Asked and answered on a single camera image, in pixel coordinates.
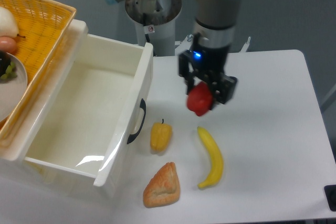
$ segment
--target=grapes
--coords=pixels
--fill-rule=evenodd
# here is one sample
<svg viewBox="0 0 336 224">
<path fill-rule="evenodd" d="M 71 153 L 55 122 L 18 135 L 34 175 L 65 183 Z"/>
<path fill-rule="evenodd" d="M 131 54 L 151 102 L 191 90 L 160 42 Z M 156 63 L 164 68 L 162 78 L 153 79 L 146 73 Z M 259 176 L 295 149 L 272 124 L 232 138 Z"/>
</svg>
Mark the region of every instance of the grapes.
<svg viewBox="0 0 336 224">
<path fill-rule="evenodd" d="M 10 55 L 0 50 L 0 80 L 7 80 L 17 77 L 15 63 L 11 61 Z"/>
</svg>

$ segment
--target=black handle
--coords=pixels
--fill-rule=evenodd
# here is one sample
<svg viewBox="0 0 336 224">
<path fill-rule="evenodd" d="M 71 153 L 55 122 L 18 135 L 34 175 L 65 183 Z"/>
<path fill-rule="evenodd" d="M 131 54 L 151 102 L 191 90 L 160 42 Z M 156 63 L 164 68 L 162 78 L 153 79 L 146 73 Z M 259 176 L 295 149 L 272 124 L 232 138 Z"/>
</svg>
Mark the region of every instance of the black handle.
<svg viewBox="0 0 336 224">
<path fill-rule="evenodd" d="M 336 185 L 327 185 L 324 187 L 328 205 L 331 211 L 336 211 Z"/>
<path fill-rule="evenodd" d="M 143 109 L 143 112 L 144 112 L 144 113 L 143 113 L 142 122 L 141 122 L 141 124 L 140 124 L 140 127 L 139 127 L 138 131 L 137 131 L 136 133 L 134 133 L 134 134 L 131 134 L 131 135 L 128 137 L 128 139 L 127 139 L 127 144 L 132 143 L 132 142 L 136 139 L 136 137 L 139 135 L 139 133 L 140 133 L 140 131 L 141 131 L 141 129 L 142 129 L 143 123 L 144 123 L 144 121 L 145 121 L 145 117 L 146 117 L 146 102 L 145 102 L 145 100 L 143 100 L 143 99 L 141 99 L 141 102 L 140 102 L 140 108 Z"/>
</svg>

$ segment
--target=table surface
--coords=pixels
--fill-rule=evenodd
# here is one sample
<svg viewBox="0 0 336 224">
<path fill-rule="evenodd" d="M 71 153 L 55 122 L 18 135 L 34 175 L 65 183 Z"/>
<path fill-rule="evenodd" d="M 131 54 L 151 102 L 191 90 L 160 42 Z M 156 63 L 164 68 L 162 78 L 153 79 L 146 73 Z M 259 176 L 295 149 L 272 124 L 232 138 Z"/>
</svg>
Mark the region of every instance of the table surface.
<svg viewBox="0 0 336 224">
<path fill-rule="evenodd" d="M 154 58 L 143 129 L 110 202 L 61 197 L 0 178 L 0 216 L 8 223 L 238 223 L 336 217 L 323 187 L 336 183 L 329 140 L 304 56 L 296 50 L 229 55 L 227 74 L 239 83 L 234 98 L 203 117 L 185 107 L 177 57 Z M 151 125 L 164 118 L 173 137 L 161 154 L 150 151 Z M 209 169 L 196 127 L 221 148 L 225 171 L 199 190 Z M 156 171 L 175 162 L 181 197 L 147 209 L 142 192 Z"/>
</svg>

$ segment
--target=black cable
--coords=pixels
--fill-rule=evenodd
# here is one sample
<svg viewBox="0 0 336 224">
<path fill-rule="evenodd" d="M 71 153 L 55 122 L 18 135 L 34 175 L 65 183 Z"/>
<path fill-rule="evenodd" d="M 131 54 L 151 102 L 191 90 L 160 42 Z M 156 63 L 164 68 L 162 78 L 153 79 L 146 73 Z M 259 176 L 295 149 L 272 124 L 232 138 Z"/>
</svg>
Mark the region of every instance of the black cable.
<svg viewBox="0 0 336 224">
<path fill-rule="evenodd" d="M 146 17 L 147 17 L 146 13 L 142 14 L 142 24 L 143 24 L 144 27 L 146 26 Z M 150 43 L 151 40 L 149 39 L 149 35 L 148 35 L 148 34 L 145 34 L 145 37 L 146 37 L 146 41 L 147 41 L 148 43 Z M 154 57 L 156 56 L 156 53 L 155 53 L 154 48 L 153 48 L 153 56 L 154 56 Z"/>
</svg>

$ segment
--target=red bell pepper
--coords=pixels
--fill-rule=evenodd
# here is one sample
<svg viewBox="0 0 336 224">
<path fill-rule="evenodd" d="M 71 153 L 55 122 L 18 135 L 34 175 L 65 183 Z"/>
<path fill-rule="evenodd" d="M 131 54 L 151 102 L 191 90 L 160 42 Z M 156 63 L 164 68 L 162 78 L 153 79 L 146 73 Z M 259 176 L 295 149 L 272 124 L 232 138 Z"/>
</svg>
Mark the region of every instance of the red bell pepper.
<svg viewBox="0 0 336 224">
<path fill-rule="evenodd" d="M 208 112 L 213 103 L 213 96 L 207 84 L 201 81 L 188 94 L 187 108 L 197 116 L 202 116 Z"/>
</svg>

